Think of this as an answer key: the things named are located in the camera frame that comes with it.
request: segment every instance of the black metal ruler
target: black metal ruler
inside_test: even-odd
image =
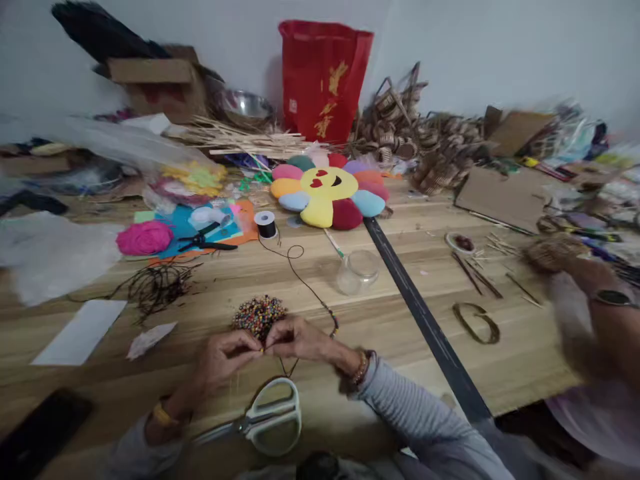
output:
[[[440,370],[445,374],[449,386],[455,395],[460,408],[465,412],[470,423],[478,423],[491,418],[491,412],[485,404],[480,392],[475,387],[469,374],[460,362],[460,359],[453,351],[449,340],[442,332],[440,325],[436,322],[430,312],[422,295],[409,278],[402,262],[393,251],[387,236],[374,218],[366,218],[365,225],[369,234],[382,256],[382,260],[393,277],[395,284],[402,294],[415,322],[418,324],[434,358],[440,366]]]

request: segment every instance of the black cord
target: black cord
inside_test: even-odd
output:
[[[190,288],[187,280],[191,278],[193,270],[202,265],[202,263],[198,263],[186,267],[180,264],[192,262],[193,259],[176,262],[174,258],[169,262],[138,270],[108,295],[85,300],[77,300],[69,295],[67,298],[78,303],[96,299],[111,300],[121,288],[129,284],[127,301],[136,300],[140,317],[135,324],[142,325],[150,315],[166,310],[178,298],[186,295]]]
[[[293,268],[293,264],[291,263],[291,260],[296,260],[300,257],[302,257],[305,254],[305,248],[302,245],[292,245],[287,249],[287,254],[284,255],[283,253],[280,253],[276,250],[272,250],[270,249],[268,246],[266,246],[264,243],[262,243],[262,237],[260,237],[260,235],[258,235],[258,241],[260,242],[260,245],[262,245],[264,248],[266,248],[266,250],[269,250],[272,253],[275,253],[276,255],[280,255],[281,257],[286,258],[289,261],[289,266],[291,268],[291,271],[293,272],[293,274],[298,278],[298,280],[300,280],[304,286],[306,288],[309,289],[309,291],[313,294],[314,297],[316,297],[318,299],[318,302],[320,302],[320,304],[324,307],[324,309],[329,312],[331,318],[333,319],[333,330],[331,332],[331,334],[329,335],[331,338],[334,338],[336,336],[336,334],[338,333],[338,328],[340,327],[340,324],[338,323],[338,318],[336,318],[335,314],[333,313],[333,311],[327,306],[327,304],[322,300],[322,298],[320,298],[318,296],[318,294],[309,286],[309,284],[307,282],[305,282],[304,280],[302,280],[302,278],[300,277],[300,275],[298,275],[298,272],[296,272],[295,268]],[[280,230],[278,229],[278,246],[281,245],[282,242],[282,238],[280,235]],[[301,252],[300,255],[296,256],[296,257],[292,257],[291,256],[291,250],[294,248],[300,248]],[[289,372],[287,372],[287,370],[285,369],[285,364],[282,362],[282,358],[280,358],[280,365],[282,366],[282,371],[285,374],[285,377],[287,378],[291,378],[292,374],[293,374],[293,370],[295,369],[295,366],[298,364],[298,361],[300,359],[296,359],[295,363],[293,364],[291,370],[289,370]]]

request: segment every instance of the plush flower pillow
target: plush flower pillow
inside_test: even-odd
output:
[[[309,225],[338,230],[356,228],[363,217],[384,210],[389,192],[379,171],[338,153],[317,162],[296,155],[274,168],[271,193],[280,205],[300,212]]]

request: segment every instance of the black pliers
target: black pliers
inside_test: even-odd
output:
[[[192,247],[198,247],[198,248],[202,248],[202,249],[204,249],[204,248],[212,248],[212,249],[216,249],[216,250],[236,250],[236,248],[238,248],[237,245],[226,245],[224,243],[207,242],[207,239],[205,238],[205,235],[207,233],[209,233],[210,231],[215,230],[219,226],[220,226],[220,224],[218,222],[213,222],[208,227],[204,227],[202,230],[198,230],[198,233],[196,235],[194,235],[193,237],[178,238],[178,241],[188,241],[188,242],[190,242],[190,243],[186,244],[184,247],[180,248],[178,250],[178,252],[184,252],[185,250],[190,249]]]

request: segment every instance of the sleeve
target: sleeve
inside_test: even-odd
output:
[[[138,421],[114,446],[106,464],[100,470],[100,480],[152,479],[172,467],[182,450],[182,441],[150,447],[145,438],[149,415]]]
[[[396,373],[375,352],[359,391],[391,426],[422,464],[443,479],[504,479],[513,477],[486,440],[424,388]]]

